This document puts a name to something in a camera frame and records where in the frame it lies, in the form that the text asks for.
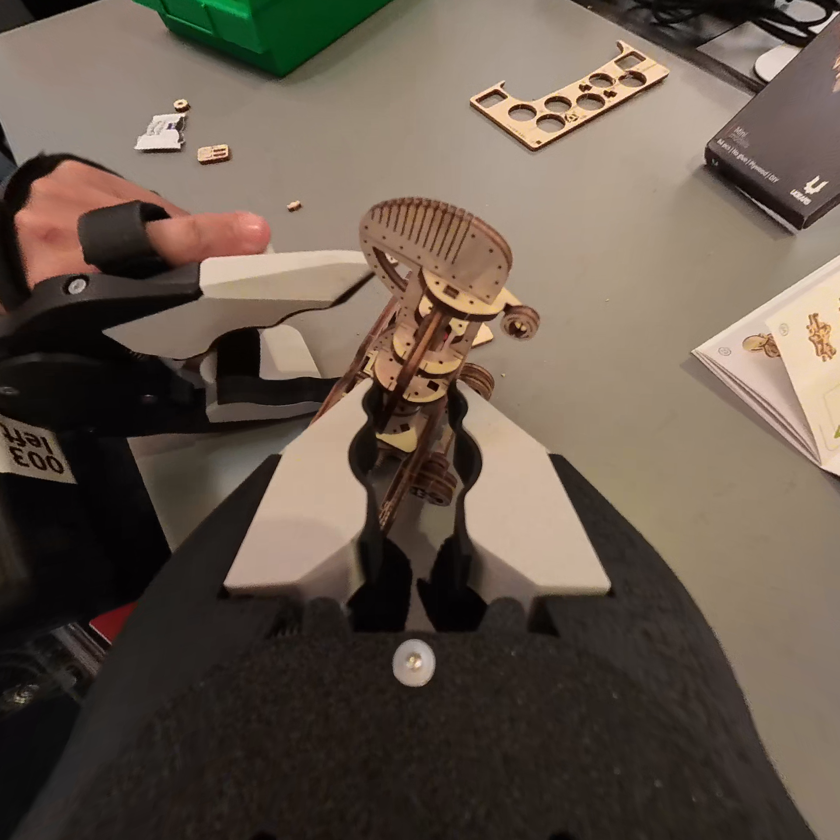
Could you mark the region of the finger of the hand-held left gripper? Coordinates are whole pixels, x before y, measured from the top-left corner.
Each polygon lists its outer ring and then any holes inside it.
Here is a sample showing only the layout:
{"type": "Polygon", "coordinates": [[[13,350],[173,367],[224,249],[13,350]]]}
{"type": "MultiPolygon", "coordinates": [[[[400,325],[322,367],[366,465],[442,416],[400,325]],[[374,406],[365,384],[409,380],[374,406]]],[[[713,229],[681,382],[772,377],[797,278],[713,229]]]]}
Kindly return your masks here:
{"type": "Polygon", "coordinates": [[[322,377],[287,324],[222,336],[199,367],[210,424],[275,422],[316,413],[336,379],[322,377]]]}
{"type": "Polygon", "coordinates": [[[198,299],[103,330],[128,350],[186,360],[232,331],[269,328],[295,313],[330,308],[370,275],[361,252],[298,251],[206,259],[198,299]]]}

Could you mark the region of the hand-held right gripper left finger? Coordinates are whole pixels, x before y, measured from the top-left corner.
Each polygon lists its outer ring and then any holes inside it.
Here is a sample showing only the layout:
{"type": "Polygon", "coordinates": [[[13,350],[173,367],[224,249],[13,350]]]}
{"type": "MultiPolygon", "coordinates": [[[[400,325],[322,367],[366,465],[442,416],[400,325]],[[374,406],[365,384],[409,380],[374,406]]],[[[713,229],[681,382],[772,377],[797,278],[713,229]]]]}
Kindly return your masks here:
{"type": "Polygon", "coordinates": [[[227,573],[228,594],[349,601],[362,587],[380,397],[363,381],[285,448],[227,573]]]}

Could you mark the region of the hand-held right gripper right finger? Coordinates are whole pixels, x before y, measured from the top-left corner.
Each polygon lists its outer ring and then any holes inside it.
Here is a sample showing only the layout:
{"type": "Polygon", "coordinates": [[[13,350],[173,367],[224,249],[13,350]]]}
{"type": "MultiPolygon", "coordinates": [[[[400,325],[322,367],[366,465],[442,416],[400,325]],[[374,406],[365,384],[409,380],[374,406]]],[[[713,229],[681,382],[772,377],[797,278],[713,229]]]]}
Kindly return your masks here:
{"type": "Polygon", "coordinates": [[[548,449],[461,382],[449,389],[448,421],[460,492],[429,594],[436,601],[606,595],[611,582],[548,449]]]}

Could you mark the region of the wooden model biplane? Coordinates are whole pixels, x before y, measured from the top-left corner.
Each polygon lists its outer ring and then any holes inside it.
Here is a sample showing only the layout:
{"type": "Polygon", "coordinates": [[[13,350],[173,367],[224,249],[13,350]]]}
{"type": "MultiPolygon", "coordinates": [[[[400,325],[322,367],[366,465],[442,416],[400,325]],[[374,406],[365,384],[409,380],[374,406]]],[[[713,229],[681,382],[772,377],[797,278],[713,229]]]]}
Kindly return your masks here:
{"type": "Polygon", "coordinates": [[[383,201],[362,216],[360,245],[392,298],[316,418],[361,382],[381,388],[374,461],[400,463],[380,504],[387,533],[406,495],[439,507],[454,499],[448,388],[461,382],[491,398],[493,375],[467,361],[487,324],[499,319],[507,336],[529,341],[541,318],[507,289],[508,242],[463,208],[416,196],[383,201]]]}

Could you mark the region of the grey desk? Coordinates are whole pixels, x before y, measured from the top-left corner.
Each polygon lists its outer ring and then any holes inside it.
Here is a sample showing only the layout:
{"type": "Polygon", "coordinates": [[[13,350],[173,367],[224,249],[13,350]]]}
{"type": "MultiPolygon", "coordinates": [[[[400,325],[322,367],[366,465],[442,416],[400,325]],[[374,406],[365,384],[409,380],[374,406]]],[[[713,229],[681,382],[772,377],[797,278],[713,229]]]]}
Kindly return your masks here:
{"type": "Polygon", "coordinates": [[[18,159],[69,151],[194,212],[251,211],[280,251],[357,248],[361,214],[390,196],[498,229],[511,289],[542,327],[485,348],[495,403],[677,573],[801,813],[838,838],[838,483],[690,355],[838,255],[837,214],[790,236],[702,166],[746,101],[571,2],[393,2],[284,79],[187,44],[132,2],[2,35],[18,159]],[[500,81],[546,95],[619,40],[668,78],[543,150],[470,106],[500,81]],[[182,150],[133,148],[174,112],[182,150]],[[198,164],[213,144],[231,160],[198,164]]]}

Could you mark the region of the person's left hand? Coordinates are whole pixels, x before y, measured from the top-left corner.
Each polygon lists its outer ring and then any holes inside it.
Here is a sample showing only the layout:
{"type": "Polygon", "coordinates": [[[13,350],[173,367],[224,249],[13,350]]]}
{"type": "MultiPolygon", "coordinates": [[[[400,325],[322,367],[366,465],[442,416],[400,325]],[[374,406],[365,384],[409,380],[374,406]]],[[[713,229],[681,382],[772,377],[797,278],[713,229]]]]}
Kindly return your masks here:
{"type": "Polygon", "coordinates": [[[172,267],[221,256],[266,252],[266,219],[250,212],[188,213],[158,193],[91,161],[38,155],[27,162],[36,178],[23,190],[14,226],[28,286],[50,277],[92,270],[78,238],[84,213],[131,201],[162,207],[168,218],[147,225],[155,252],[172,267]]]}

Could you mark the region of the white torn wrapper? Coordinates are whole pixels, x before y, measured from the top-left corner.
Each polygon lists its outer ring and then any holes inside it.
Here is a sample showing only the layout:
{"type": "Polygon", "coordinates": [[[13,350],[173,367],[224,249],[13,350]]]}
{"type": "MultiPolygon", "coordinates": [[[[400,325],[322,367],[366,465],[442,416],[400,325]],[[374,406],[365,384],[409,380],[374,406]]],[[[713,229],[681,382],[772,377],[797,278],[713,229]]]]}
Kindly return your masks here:
{"type": "Polygon", "coordinates": [[[143,153],[181,151],[185,125],[184,112],[156,114],[151,118],[145,132],[137,138],[133,148],[143,153]]]}

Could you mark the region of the green plastic bin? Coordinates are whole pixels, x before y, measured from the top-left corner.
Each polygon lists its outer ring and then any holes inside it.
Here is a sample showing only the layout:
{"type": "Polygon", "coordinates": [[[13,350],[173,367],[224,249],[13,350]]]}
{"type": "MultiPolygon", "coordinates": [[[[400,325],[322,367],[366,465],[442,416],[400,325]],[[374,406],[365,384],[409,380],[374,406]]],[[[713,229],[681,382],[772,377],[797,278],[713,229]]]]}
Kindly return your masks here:
{"type": "Polygon", "coordinates": [[[283,78],[387,1],[138,1],[186,40],[283,78]]]}

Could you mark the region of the white instruction booklet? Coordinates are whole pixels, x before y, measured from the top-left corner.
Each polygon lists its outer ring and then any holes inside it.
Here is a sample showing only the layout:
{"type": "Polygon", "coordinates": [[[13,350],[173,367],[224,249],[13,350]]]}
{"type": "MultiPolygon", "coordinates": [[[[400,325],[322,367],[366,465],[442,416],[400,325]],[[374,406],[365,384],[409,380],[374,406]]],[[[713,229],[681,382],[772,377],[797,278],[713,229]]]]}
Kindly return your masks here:
{"type": "Polygon", "coordinates": [[[839,477],[839,258],[692,351],[797,451],[839,477]]]}

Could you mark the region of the wooden parts sheet with holes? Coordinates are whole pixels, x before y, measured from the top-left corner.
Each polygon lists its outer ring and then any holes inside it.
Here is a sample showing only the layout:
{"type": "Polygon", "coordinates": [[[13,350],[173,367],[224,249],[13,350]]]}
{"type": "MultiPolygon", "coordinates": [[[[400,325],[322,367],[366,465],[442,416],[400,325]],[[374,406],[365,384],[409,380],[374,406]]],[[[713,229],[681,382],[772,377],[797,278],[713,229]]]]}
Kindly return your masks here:
{"type": "Polygon", "coordinates": [[[469,103],[530,152],[541,151],[587,123],[617,109],[669,76],[669,69],[628,43],[582,78],[533,100],[513,96],[502,80],[469,103]]]}

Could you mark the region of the black model kit box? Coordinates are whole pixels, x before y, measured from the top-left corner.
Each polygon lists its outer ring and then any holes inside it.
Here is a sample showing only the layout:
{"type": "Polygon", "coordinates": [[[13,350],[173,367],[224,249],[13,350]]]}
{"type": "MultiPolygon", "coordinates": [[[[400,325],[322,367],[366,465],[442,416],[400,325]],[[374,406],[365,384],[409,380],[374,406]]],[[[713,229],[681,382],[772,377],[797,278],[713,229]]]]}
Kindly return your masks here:
{"type": "Polygon", "coordinates": [[[704,160],[793,232],[838,206],[838,16],[708,141],[704,160]]]}

